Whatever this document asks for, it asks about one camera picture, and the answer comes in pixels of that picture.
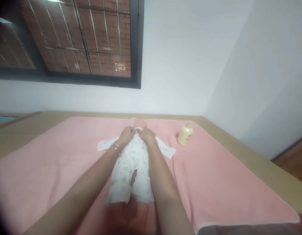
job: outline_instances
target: doll head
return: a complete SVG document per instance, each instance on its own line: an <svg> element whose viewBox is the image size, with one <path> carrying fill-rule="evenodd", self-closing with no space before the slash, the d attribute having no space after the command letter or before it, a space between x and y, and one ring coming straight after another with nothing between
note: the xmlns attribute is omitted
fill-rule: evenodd
<svg viewBox="0 0 302 235"><path fill-rule="evenodd" d="M140 128L142 128L142 129L144 129L144 128L147 128L147 123L144 121L144 120L142 120L142 119L137 119L135 122L134 122L134 126L133 126L134 128L136 128L136 127L140 127Z"/></svg>

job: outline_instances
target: yellow bottle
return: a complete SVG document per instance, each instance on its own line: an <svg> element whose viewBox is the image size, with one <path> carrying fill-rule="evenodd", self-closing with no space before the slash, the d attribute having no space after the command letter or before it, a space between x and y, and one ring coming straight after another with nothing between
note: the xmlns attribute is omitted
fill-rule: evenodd
<svg viewBox="0 0 302 235"><path fill-rule="evenodd" d="M186 145L193 134L193 128L191 127L191 122L187 122L186 126L181 128L178 135L177 142L181 145Z"/></svg>

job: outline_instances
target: forearm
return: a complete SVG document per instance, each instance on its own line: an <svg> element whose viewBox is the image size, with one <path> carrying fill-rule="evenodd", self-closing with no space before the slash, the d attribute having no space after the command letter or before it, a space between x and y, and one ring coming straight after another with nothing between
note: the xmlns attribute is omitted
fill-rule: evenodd
<svg viewBox="0 0 302 235"><path fill-rule="evenodd" d="M156 201L162 234L194 234L181 202L175 180L157 142L150 142L147 146L149 151L152 190Z"/></svg>
<svg viewBox="0 0 302 235"><path fill-rule="evenodd" d="M147 144L152 190L157 203L179 197L175 180L157 142Z"/></svg>
<svg viewBox="0 0 302 235"><path fill-rule="evenodd" d="M25 234L71 234L105 185L119 151L109 148Z"/></svg>

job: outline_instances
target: table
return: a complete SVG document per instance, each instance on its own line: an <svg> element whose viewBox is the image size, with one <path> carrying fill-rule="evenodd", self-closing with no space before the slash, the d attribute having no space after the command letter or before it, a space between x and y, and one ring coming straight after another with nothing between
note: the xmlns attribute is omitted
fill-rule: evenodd
<svg viewBox="0 0 302 235"><path fill-rule="evenodd" d="M222 144L233 156L251 172L275 191L297 213L302 213L302 182L264 158L245 144L235 139L202 116L92 113L70 111L46 111L14 122L0 129L0 159L26 145L38 135L69 117L108 117L191 120L200 125L214 139Z"/></svg>

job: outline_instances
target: pink towel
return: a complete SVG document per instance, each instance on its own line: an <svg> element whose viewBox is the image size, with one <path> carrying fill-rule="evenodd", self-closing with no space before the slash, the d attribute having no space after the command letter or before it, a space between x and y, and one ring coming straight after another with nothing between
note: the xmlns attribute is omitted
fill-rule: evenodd
<svg viewBox="0 0 302 235"><path fill-rule="evenodd" d="M0 213L14 234L42 217L103 154L99 141L118 136L135 119L72 117L0 160ZM193 229L208 225L297 223L297 213L197 124L187 146L176 141L185 124L146 120L148 128L176 149L165 158ZM98 234L105 218L109 180L78 234ZM154 232L149 205L146 232Z"/></svg>

